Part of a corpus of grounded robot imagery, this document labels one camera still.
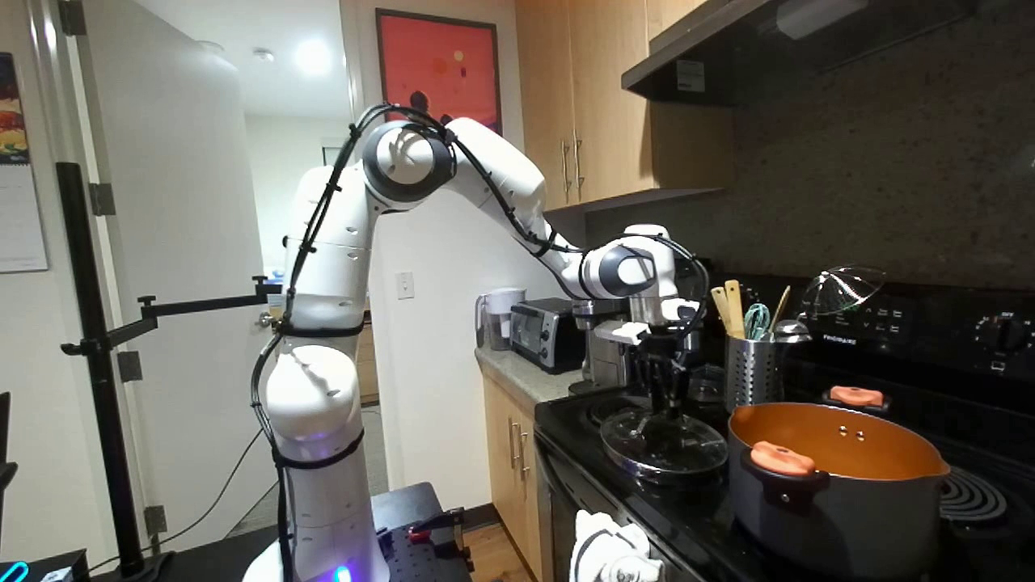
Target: metal rod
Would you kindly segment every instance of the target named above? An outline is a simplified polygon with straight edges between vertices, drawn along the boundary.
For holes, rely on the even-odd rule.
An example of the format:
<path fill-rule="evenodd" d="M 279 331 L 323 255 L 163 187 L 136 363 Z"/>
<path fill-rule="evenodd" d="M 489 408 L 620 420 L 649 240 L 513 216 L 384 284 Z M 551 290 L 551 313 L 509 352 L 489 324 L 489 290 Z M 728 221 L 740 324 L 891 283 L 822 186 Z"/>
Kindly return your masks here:
<path fill-rule="evenodd" d="M 240 296 L 240 298 L 209 298 L 209 302 L 181 302 L 181 303 L 143 303 L 143 318 L 176 318 L 176 313 L 196 313 L 196 310 L 229 310 L 229 308 L 248 308 L 265 303 L 257 296 Z"/>
<path fill-rule="evenodd" d="M 133 319 L 108 332 L 108 351 L 133 343 L 136 336 L 159 331 L 159 319 Z"/>
<path fill-rule="evenodd" d="M 111 365 L 108 347 L 108 324 L 104 324 L 104 302 L 95 263 L 95 240 L 90 240 L 90 213 L 83 201 L 83 179 L 82 169 L 71 162 L 59 162 L 59 190 L 66 210 L 66 233 L 67 233 L 67 255 L 75 275 L 75 298 L 83 328 L 87 370 L 95 389 L 95 419 L 99 433 L 99 455 L 108 477 L 108 499 L 118 543 L 118 573 L 136 575 L 143 571 L 143 551 L 136 534 L 136 508 L 133 508 L 133 486 L 130 486 L 130 462 L 125 462 L 125 440 L 118 423 L 118 398 L 116 398 L 116 374 Z"/>

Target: black pot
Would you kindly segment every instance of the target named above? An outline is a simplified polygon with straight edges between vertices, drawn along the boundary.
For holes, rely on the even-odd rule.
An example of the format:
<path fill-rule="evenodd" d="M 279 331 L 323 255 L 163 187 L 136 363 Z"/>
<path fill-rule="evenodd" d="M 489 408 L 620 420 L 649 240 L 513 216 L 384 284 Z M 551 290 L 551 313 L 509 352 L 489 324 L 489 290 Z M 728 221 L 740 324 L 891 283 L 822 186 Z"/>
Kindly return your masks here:
<path fill-rule="evenodd" d="M 738 521 L 775 558 L 834 579 L 911 579 L 937 552 L 937 449 L 883 419 L 770 400 L 730 413 Z M 815 461 L 779 477 L 751 461 L 770 440 Z"/>

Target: blue light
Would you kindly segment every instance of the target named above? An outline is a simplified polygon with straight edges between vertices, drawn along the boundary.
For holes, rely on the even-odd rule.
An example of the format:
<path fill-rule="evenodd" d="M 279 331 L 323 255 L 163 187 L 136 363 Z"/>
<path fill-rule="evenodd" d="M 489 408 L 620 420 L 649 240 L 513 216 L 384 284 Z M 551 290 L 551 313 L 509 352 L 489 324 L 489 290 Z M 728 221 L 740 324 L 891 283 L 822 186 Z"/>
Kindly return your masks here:
<path fill-rule="evenodd" d="M 350 565 L 335 565 L 335 571 L 333 571 L 333 582 L 352 582 Z"/>

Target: oven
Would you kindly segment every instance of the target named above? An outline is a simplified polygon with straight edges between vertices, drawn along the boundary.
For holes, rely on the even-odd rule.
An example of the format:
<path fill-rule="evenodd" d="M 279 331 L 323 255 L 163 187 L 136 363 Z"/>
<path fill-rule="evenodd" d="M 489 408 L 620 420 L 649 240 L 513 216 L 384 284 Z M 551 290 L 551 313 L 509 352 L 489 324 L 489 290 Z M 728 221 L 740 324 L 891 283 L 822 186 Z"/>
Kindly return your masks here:
<path fill-rule="evenodd" d="M 765 302 L 770 289 L 781 289 L 779 278 L 748 284 Z M 916 579 L 1035 579 L 1035 296 L 886 284 L 811 336 L 781 352 L 789 400 L 817 400 L 830 384 L 878 389 L 886 419 L 930 440 L 950 466 L 937 503 L 937 552 Z M 722 340 L 704 336 L 704 347 L 709 363 L 722 363 Z M 714 381 L 698 384 L 685 393 L 685 413 L 725 433 Z M 825 579 L 738 525 L 725 470 L 712 479 L 645 479 L 613 461 L 602 427 L 647 408 L 647 398 L 610 389 L 536 405 L 553 579 L 567 579 L 576 508 L 641 525 L 665 560 L 665 579 Z"/>

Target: framed picture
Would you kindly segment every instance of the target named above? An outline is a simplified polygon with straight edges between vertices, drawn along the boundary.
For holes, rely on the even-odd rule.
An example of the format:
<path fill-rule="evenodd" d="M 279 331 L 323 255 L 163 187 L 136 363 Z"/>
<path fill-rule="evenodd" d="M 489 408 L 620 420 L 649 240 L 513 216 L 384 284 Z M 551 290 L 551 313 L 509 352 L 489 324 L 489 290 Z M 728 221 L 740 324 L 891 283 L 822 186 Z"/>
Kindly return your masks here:
<path fill-rule="evenodd" d="M 378 10 L 378 60 L 388 105 L 436 121 L 472 117 L 500 133 L 490 22 Z"/>

